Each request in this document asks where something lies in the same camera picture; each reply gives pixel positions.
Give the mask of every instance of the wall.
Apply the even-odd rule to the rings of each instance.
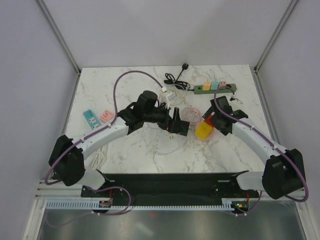
[[[290,0],[44,0],[80,67],[255,65]]]
[[[76,74],[33,0],[0,8],[0,233],[22,239]]]
[[[260,76],[282,142],[304,158],[314,226],[320,223],[320,1],[300,1]]]

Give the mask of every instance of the power strip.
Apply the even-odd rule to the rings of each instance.
[[[91,129],[96,129],[100,126],[98,118],[95,116],[91,109],[84,111],[83,116],[90,125]]]

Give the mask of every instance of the black cable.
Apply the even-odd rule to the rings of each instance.
[[[175,77],[174,77],[171,73],[166,73],[166,74],[164,75],[165,78],[166,78],[166,80],[164,80],[164,83],[165,83],[165,84],[169,84],[169,85],[174,84],[174,86],[175,86],[177,89],[179,89],[179,90],[184,90],[184,91],[185,91],[186,89],[188,89],[188,91],[194,91],[194,89],[189,89],[190,86],[189,86],[189,84],[188,84],[186,81],[179,81],[179,78],[180,78],[182,72],[183,72],[184,70],[187,70],[188,67],[189,67],[189,65],[186,64],[186,63],[184,63],[184,64],[182,65],[182,70],[181,70],[179,76],[177,77],[177,79],[175,79]]]

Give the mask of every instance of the table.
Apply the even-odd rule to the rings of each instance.
[[[104,110],[114,112],[113,87],[122,73],[131,70],[144,71],[165,85],[165,73],[177,77],[181,69],[181,66],[84,68],[76,89],[66,135],[71,138],[91,131],[83,116],[83,112],[88,109],[97,117]],[[243,102],[241,109],[249,115],[255,126],[270,136],[248,65],[189,66],[180,80],[189,82],[194,76],[205,75],[213,81],[210,69],[218,81],[237,85],[236,97]],[[204,81],[204,77],[198,77],[191,84],[201,85]],[[160,87],[146,75],[131,73],[124,76],[116,89],[118,110],[137,101],[144,90],[161,93]],[[199,109],[202,114],[210,107],[212,98],[212,94],[195,95],[188,92],[186,95],[187,103]],[[178,107],[182,111],[186,105],[181,103]],[[216,130],[209,141],[201,141],[195,137],[193,130],[189,130],[187,137],[182,137],[159,130],[157,125],[150,123],[145,123],[143,128],[111,142],[107,148],[106,163],[101,167],[104,173],[219,173],[244,170],[263,171],[264,165],[258,156],[234,135],[224,136]]]

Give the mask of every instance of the blue object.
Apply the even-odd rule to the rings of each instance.
[[[218,81],[212,81],[211,82],[210,90],[217,90],[218,87],[219,87],[219,82]]]
[[[91,129],[96,129],[100,126],[99,120],[95,116],[95,114],[92,112],[91,109],[84,111],[83,116],[85,117],[86,121],[90,125]]]

